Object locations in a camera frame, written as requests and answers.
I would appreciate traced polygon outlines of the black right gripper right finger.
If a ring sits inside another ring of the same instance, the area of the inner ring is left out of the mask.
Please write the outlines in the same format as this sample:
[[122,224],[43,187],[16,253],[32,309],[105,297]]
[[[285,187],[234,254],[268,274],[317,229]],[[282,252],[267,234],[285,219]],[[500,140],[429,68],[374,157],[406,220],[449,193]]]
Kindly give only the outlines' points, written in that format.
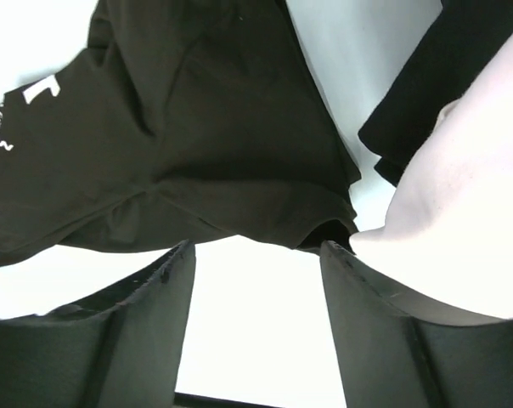
[[441,303],[325,242],[324,293],[350,407],[513,407],[513,320]]

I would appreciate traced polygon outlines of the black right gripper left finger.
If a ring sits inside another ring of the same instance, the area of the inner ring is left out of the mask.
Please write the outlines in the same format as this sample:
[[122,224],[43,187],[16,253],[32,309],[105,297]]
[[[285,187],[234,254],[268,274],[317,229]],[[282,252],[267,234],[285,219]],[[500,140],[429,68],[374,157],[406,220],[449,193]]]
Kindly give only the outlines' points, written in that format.
[[170,407],[195,276],[188,241],[43,316],[0,320],[0,407]]

